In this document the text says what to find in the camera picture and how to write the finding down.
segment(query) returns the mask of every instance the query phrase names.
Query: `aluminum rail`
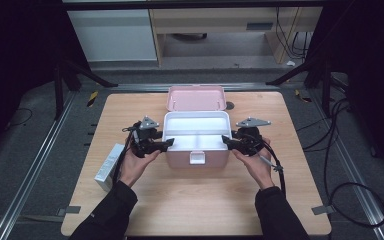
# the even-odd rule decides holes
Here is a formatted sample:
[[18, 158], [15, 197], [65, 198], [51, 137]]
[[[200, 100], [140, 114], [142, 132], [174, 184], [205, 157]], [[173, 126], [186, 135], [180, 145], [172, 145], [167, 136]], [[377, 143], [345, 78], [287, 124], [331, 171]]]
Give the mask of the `aluminum rail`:
[[46, 136], [42, 146], [39, 149], [39, 152], [37, 153], [29, 171], [26, 174], [26, 177], [18, 189], [17, 194], [12, 200], [4, 216], [0, 220], [0, 240], [7, 239], [12, 228], [14, 227], [14, 224], [17, 221], [17, 218], [19, 217], [24, 204], [26, 203], [26, 200], [40, 174], [40, 171], [46, 162], [55, 139], [57, 138], [58, 133], [60, 132], [61, 127], [66, 120], [75, 96], [76, 92], [69, 92], [61, 117], [55, 120], [52, 124], [48, 135]]
[[36, 9], [65, 11], [133, 10], [133, 9], [189, 9], [189, 8], [254, 8], [254, 7], [324, 7], [349, 0], [170, 0], [126, 2], [40, 3]]
[[[197, 84], [200, 86], [214, 85], [213, 84]], [[101, 91], [122, 91], [122, 92], [168, 92], [169, 88], [176, 86], [190, 86], [193, 83], [187, 84], [119, 84], [118, 87], [105, 88]], [[265, 83], [217, 83], [222, 86], [225, 91], [261, 91], [261, 90], [278, 90], [279, 87], [266, 85]]]
[[[320, 114], [324, 116], [324, 111], [319, 104], [321, 102], [320, 96], [313, 93], [313, 91], [310, 91], [310, 94], [313, 99], [316, 99], [315, 102], [316, 102], [317, 109], [320, 112]], [[324, 122], [326, 124], [326, 127], [329, 128], [330, 125], [328, 121], [325, 120]], [[348, 178], [355, 183], [360, 183], [362, 185], [367, 186], [363, 176], [361, 175], [357, 166], [354, 164], [352, 157], [350, 156], [344, 142], [342, 141], [339, 135], [335, 142], [335, 146], [336, 146], [336, 151], [339, 154], [339, 159], [344, 167], [344, 170]], [[381, 222], [383, 220], [384, 215], [375, 197], [369, 191], [359, 187], [355, 187], [354, 191], [357, 198], [360, 201], [361, 206], [363, 207], [363, 210], [370, 224], [377, 224]], [[373, 230], [378, 239], [384, 240], [384, 224], [380, 227], [374, 228]]]

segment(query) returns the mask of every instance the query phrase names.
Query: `gray floor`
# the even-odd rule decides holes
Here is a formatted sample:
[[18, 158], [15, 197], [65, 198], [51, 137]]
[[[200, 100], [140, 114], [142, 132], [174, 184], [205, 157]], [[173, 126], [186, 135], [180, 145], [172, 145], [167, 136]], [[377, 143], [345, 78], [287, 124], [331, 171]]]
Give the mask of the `gray floor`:
[[[286, 64], [275, 64], [264, 38], [262, 37], [263, 40], [260, 41], [260, 37], [262, 37], [261, 34], [209, 34], [207, 39], [192, 41], [171, 36], [167, 41], [165, 59], [161, 68], [135, 67], [120, 71], [96, 71], [96, 74], [115, 83], [141, 83], [144, 87], [152, 83], [223, 85], [240, 82], [245, 85], [257, 82], [261, 84], [276, 79], [292, 67]], [[229, 40], [232, 44], [230, 47], [213, 42], [228, 43]], [[237, 48], [238, 43], [247, 43], [241, 45], [243, 51]], [[280, 88], [265, 89], [265, 91], [279, 91], [283, 94], [297, 130], [324, 117], [316, 101], [320, 89], [305, 89], [302, 85], [304, 77], [305, 73], [291, 79]], [[120, 92], [103, 89], [84, 77], [81, 79], [83, 86], [76, 93], [67, 119], [21, 209], [20, 215], [23, 218], [18, 219], [8, 239], [66, 239], [60, 233], [61, 223], [32, 221], [31, 218], [24, 217], [55, 216], [59, 208], [68, 206], [88, 151], [88, 144], [93, 137], [90, 135], [95, 128], [93, 124], [99, 121], [106, 96]], [[297, 98], [295, 89], [299, 89], [303, 96], [311, 97], [313, 101], [305, 102]], [[92, 107], [87, 107], [90, 94], [95, 90], [99, 90], [98, 97]], [[343, 93], [337, 89], [331, 91], [335, 101], [344, 97]], [[67, 99], [71, 94], [66, 91], [65, 98]], [[0, 139], [0, 219], [17, 194], [30, 165], [39, 152], [41, 143], [53, 124], [55, 104], [52, 83], [29, 91], [23, 97], [20, 108], [30, 109], [33, 113], [31, 118], [29, 118], [29, 111], [17, 111], [11, 120], [12, 124], [29, 120], [24, 124], [9, 127]], [[304, 147], [314, 143], [326, 131], [326, 123], [320, 121], [309, 128], [298, 130], [297, 133]], [[337, 139], [336, 143], [340, 140], [344, 143], [347, 153], [366, 185], [373, 188], [384, 201], [384, 160], [370, 155], [371, 146], [363, 136], [352, 111], [342, 111], [339, 114], [338, 131], [340, 139]], [[313, 149], [323, 149], [324, 146], [326, 142], [320, 143]], [[308, 151], [305, 154], [320, 195], [326, 203], [327, 197], [323, 184], [325, 151]], [[327, 168], [330, 191], [338, 184], [350, 181], [352, 177], [342, 158], [334, 146], [329, 154]], [[338, 193], [335, 202], [353, 218], [367, 221], [361, 201], [356, 198], [352, 188]], [[338, 213], [331, 215], [331, 223], [334, 240], [384, 239], [379, 236], [379, 231], [352, 224]], [[315, 236], [312, 239], [328, 238]]]

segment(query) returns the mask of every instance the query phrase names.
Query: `wooden tabletop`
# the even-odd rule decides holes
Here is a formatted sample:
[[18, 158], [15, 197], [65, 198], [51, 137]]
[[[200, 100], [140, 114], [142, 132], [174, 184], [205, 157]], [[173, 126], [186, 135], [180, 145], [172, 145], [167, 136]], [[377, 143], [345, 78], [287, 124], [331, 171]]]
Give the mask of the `wooden tabletop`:
[[[278, 92], [226, 92], [235, 107], [226, 110], [232, 130], [236, 122], [255, 117], [272, 122], [259, 127], [285, 170], [287, 199], [310, 235], [331, 231], [325, 214], [311, 210], [322, 202], [295, 132], [283, 97]], [[92, 212], [107, 192], [94, 176], [114, 147], [124, 144], [121, 130], [145, 115], [163, 130], [167, 93], [112, 94], [108, 97], [70, 206], [81, 206], [78, 214], [68, 213], [61, 231], [69, 236]], [[279, 184], [278, 174], [272, 173]], [[245, 166], [230, 154], [223, 169], [171, 169], [165, 153], [152, 162], [132, 188], [138, 203], [130, 215], [127, 236], [220, 236], [261, 235], [254, 207], [257, 183]]]

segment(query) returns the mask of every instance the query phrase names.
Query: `human hand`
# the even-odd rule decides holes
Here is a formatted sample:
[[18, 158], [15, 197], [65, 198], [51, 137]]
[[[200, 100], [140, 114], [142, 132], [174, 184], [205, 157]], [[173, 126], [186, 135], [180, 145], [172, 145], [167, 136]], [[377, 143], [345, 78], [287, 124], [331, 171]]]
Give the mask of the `human hand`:
[[132, 149], [127, 150], [123, 164], [120, 167], [121, 174], [119, 180], [127, 186], [132, 187], [142, 176], [148, 164], [154, 161], [160, 153], [161, 152], [157, 150], [149, 155], [145, 155], [144, 158], [139, 158], [133, 154]]
[[[270, 139], [263, 138], [263, 140], [270, 145]], [[255, 179], [261, 190], [274, 186], [271, 179], [271, 166], [263, 162], [259, 157], [260, 155], [267, 160], [271, 159], [271, 154], [266, 148], [261, 149], [260, 152], [254, 156], [245, 156], [236, 149], [233, 149], [232, 153], [238, 160], [244, 163], [249, 174]]]

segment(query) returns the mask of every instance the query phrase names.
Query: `black jacket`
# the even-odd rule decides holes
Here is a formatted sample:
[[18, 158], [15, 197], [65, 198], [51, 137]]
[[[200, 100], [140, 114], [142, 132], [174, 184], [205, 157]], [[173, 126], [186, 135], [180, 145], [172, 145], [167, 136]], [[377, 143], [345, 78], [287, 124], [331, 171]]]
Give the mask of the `black jacket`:
[[[123, 182], [117, 185], [77, 227], [70, 240], [120, 240], [129, 225], [136, 194]], [[309, 239], [278, 187], [258, 191], [255, 207], [265, 240]]]

